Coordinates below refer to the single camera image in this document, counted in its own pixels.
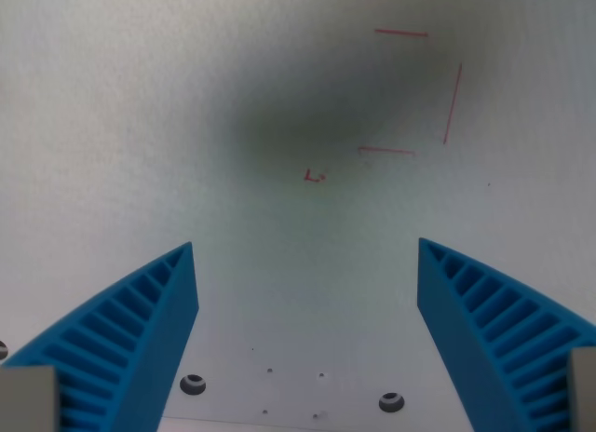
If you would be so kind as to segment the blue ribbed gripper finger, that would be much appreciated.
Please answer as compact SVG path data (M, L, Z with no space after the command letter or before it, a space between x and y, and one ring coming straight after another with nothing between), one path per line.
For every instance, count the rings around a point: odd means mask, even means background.
M91 297L4 368L49 366L61 431L157 430L199 310L191 243Z
M417 306L474 430L570 430L567 360L594 345L593 324L426 238Z

